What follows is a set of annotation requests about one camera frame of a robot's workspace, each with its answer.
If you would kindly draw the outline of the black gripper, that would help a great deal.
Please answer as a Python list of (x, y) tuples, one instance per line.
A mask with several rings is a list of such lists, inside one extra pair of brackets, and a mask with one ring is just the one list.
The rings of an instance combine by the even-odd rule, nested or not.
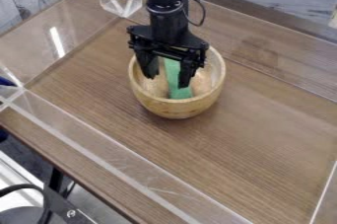
[(189, 86), (195, 70), (203, 66), (209, 44), (189, 30), (187, 7), (182, 2), (171, 5), (147, 4), (150, 23), (130, 26), (127, 44), (134, 50), (142, 74), (154, 79), (159, 74), (159, 58), (179, 63), (179, 88)]

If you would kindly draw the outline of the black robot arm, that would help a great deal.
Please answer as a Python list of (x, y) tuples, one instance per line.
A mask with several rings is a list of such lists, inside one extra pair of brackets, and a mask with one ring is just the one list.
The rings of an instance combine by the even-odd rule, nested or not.
[[(194, 0), (205, 11), (199, 0)], [(197, 37), (189, 26), (199, 27), (187, 17), (189, 0), (146, 0), (150, 17), (147, 25), (129, 26), (127, 44), (134, 50), (138, 65), (146, 78), (159, 74), (159, 57), (177, 61), (177, 87), (186, 88), (198, 68), (203, 67), (209, 43)]]

